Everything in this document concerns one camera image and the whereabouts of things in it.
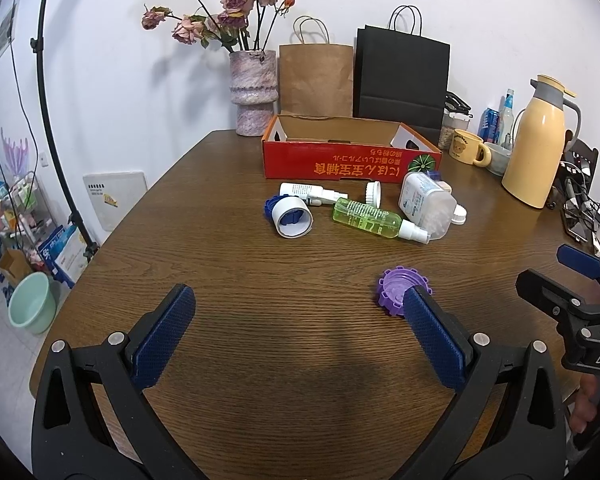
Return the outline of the person's right hand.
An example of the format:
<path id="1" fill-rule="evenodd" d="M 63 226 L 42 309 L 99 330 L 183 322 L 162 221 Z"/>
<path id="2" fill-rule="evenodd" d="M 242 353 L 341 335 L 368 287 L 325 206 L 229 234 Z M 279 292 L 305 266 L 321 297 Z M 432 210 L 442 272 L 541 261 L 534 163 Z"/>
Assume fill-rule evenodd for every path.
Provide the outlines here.
<path id="1" fill-rule="evenodd" d="M 569 419 L 569 427 L 574 434 L 582 434 L 589 422 L 597 414 L 596 404 L 593 402 L 598 390 L 598 379 L 594 375 L 581 376 L 580 388 L 574 400 L 573 410 Z"/>

